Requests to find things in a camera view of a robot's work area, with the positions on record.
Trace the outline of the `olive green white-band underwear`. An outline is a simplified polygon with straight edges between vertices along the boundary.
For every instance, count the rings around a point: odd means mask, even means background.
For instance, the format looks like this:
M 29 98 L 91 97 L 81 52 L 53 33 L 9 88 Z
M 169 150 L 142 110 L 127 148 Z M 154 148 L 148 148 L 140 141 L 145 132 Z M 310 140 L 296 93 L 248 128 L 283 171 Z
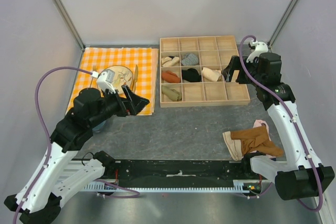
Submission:
M 166 95 L 171 101 L 177 102 L 182 100 L 182 94 L 175 89 L 170 89 L 166 86 L 162 87 L 162 93 Z

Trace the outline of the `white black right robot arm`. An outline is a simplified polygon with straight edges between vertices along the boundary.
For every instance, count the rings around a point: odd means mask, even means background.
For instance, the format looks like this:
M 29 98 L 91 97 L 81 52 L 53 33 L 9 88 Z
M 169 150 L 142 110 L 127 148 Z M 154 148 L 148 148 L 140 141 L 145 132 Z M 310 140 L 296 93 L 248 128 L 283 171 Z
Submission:
M 226 82 L 251 84 L 280 136 L 287 163 L 277 163 L 264 151 L 246 154 L 240 166 L 248 179 L 257 174 L 274 183 L 283 200 L 322 197 L 335 178 L 331 166 L 324 166 L 309 143 L 300 122 L 296 99 L 291 88 L 281 81 L 281 57 L 272 52 L 261 53 L 253 61 L 232 56 L 222 71 Z

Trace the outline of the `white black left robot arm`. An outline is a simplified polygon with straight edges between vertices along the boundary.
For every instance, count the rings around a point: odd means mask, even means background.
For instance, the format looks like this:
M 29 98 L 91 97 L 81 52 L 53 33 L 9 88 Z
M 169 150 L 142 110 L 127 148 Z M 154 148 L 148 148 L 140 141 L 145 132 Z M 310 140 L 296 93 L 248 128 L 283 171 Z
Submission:
M 52 223 L 65 203 L 87 184 L 111 178 L 115 160 L 104 151 L 97 152 L 88 164 L 63 182 L 57 182 L 68 163 L 92 138 L 93 128 L 112 116 L 139 114 L 150 102 L 122 86 L 125 97 L 95 88 L 81 90 L 73 107 L 59 121 L 53 131 L 44 160 L 32 178 L 17 194 L 7 196 L 5 206 L 15 213 L 14 220 L 22 223 Z

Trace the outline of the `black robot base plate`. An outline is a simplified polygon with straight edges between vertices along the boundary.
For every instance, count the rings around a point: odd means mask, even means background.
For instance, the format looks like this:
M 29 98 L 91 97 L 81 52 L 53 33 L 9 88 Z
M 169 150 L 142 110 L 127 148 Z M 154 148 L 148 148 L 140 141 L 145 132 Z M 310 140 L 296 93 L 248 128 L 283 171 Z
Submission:
M 232 187 L 234 180 L 259 181 L 259 175 L 242 163 L 200 160 L 115 161 L 102 176 L 132 188 L 219 188 Z

